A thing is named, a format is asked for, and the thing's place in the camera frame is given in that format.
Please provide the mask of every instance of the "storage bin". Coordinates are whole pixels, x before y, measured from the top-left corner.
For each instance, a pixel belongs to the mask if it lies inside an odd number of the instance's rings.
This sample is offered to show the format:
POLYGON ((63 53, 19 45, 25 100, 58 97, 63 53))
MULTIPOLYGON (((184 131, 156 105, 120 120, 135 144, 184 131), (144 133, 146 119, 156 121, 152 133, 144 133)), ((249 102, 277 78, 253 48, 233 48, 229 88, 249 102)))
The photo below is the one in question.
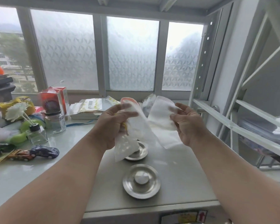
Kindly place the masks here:
MULTIPOLYGON (((280 145, 280 127, 277 127, 270 122, 265 120, 257 121, 253 119, 242 119, 239 121, 238 125, 280 145)), ((242 135, 239 135, 239 140, 262 155, 277 156, 275 153, 243 137, 242 135)))

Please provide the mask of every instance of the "metal plate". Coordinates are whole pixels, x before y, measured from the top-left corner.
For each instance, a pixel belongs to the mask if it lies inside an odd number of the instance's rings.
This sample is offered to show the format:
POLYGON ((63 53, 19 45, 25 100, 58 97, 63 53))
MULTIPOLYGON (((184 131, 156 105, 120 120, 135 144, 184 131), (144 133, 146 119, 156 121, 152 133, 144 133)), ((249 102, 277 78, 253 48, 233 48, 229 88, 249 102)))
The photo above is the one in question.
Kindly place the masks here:
POLYGON ((148 154, 147 146, 142 142, 138 142, 138 144, 139 144, 139 150, 134 152, 130 156, 126 157, 125 159, 131 160, 131 161, 138 161, 147 156, 147 154, 148 154))
POLYGON ((137 199, 148 199, 160 190, 161 180, 157 171, 146 164, 131 166, 122 179, 126 192, 137 199))

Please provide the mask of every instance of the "white artificial flower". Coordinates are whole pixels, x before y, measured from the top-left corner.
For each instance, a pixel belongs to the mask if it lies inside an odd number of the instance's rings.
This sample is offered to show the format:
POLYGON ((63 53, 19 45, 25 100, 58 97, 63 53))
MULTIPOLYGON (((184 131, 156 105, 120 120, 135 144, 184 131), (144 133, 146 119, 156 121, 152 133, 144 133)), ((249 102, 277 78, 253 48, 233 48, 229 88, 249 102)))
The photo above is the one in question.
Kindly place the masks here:
POLYGON ((19 117, 23 116, 24 112, 27 110, 29 106, 30 105, 26 102, 16 103, 10 106, 5 114, 5 119, 14 122, 19 117))

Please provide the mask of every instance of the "glass bottle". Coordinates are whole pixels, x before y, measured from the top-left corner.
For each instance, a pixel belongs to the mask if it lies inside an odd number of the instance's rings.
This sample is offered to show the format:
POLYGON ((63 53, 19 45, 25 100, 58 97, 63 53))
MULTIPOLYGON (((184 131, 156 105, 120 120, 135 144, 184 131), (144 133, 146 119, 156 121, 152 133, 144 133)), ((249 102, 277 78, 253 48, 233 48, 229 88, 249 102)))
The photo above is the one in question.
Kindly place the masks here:
POLYGON ((59 134, 66 129, 64 115, 61 113, 61 110, 51 113, 45 112, 44 120, 51 134, 59 134))
POLYGON ((48 142, 46 131, 38 123, 29 126, 29 130, 26 131, 26 134, 32 145, 41 145, 48 142))

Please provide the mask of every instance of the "forearm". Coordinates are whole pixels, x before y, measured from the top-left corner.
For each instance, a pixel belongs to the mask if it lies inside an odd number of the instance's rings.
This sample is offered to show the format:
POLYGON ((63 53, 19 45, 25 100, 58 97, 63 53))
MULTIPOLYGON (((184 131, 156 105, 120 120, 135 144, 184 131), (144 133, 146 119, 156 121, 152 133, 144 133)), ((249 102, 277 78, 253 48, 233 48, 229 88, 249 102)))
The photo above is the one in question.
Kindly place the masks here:
POLYGON ((0 207, 0 223, 79 223, 103 154, 91 134, 85 136, 0 207))
POLYGON ((236 224, 280 223, 280 184, 212 134, 191 144, 213 190, 236 224))

